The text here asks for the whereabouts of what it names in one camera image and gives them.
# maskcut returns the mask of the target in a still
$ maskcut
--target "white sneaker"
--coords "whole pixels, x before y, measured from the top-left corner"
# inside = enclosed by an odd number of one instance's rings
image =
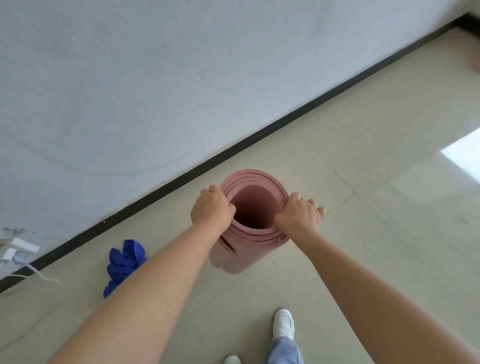
[[[293,324],[293,317],[289,310],[285,308],[280,308],[275,313],[275,318],[273,319],[273,338],[280,338],[285,336],[293,340],[295,335],[295,325]]]
[[[236,355],[230,355],[223,364],[241,364],[240,358]]]

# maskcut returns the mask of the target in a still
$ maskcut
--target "hand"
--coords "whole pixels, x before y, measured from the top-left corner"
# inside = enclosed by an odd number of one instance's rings
[[[307,201],[298,192],[294,192],[283,212],[275,214],[274,221],[280,230],[292,238],[296,232],[318,231],[326,212],[327,209],[318,207],[314,200]]]
[[[217,186],[200,191],[200,196],[195,201],[190,217],[194,224],[212,224],[222,234],[232,223],[233,216],[237,209],[229,204],[222,190]]]

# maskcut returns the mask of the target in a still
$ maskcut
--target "blue rag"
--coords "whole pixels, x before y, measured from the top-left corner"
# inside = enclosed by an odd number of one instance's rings
[[[110,264],[107,272],[112,280],[103,291],[103,298],[107,298],[127,277],[139,266],[147,261],[145,249],[132,239],[123,241],[123,253],[118,249],[110,250]]]

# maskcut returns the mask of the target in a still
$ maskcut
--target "blue cloth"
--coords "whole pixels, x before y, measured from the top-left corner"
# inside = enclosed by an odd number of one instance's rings
[[[303,364],[299,347],[286,337],[273,339],[266,364]]]
[[[145,249],[132,239],[123,241],[123,253],[118,249],[110,250],[110,264],[107,272],[112,280],[103,291],[103,298],[107,298],[127,277],[139,266],[147,261]]]

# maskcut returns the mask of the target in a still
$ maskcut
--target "tiled floor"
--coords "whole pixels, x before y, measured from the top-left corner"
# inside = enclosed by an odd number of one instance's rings
[[[480,177],[462,170],[480,157],[440,153],[480,128],[479,49],[449,32],[44,269],[62,288],[32,277],[5,292],[0,362],[43,363],[102,301],[111,247],[134,238],[152,254],[189,225],[201,188],[243,168],[327,206],[327,237],[480,348]],[[292,243],[236,276],[206,263],[162,362],[261,363],[278,307],[305,362],[371,363]]]

